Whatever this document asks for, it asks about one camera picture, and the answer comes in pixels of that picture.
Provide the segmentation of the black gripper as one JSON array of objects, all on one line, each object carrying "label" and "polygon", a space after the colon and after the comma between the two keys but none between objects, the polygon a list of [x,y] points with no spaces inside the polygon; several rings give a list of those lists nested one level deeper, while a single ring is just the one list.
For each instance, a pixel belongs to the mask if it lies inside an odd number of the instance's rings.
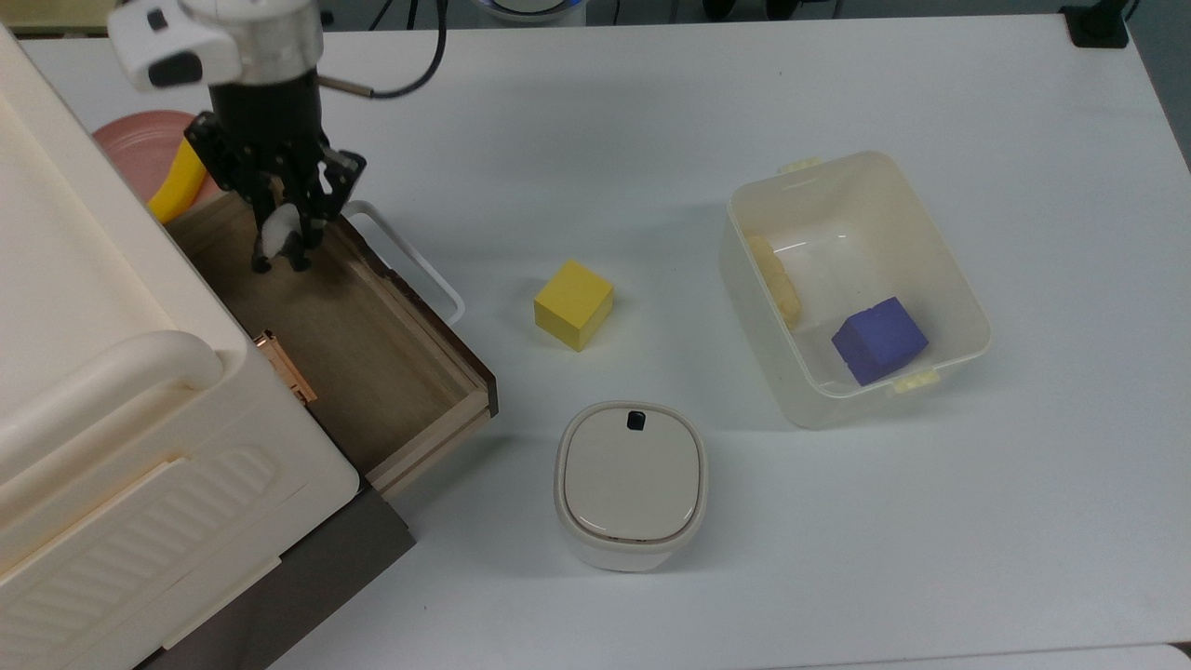
[{"label": "black gripper", "polygon": [[295,273],[311,267],[307,251],[320,248],[328,225],[337,220],[367,165],[362,155],[314,148],[322,129],[322,99],[314,74],[275,84],[219,84],[208,89],[212,112],[201,112],[183,137],[222,190],[237,194],[251,208],[257,233],[250,256],[252,273],[272,271],[263,248],[263,225],[274,213],[272,180],[255,158],[243,154],[281,148],[282,203],[292,205],[297,228],[282,243],[282,256]]}]

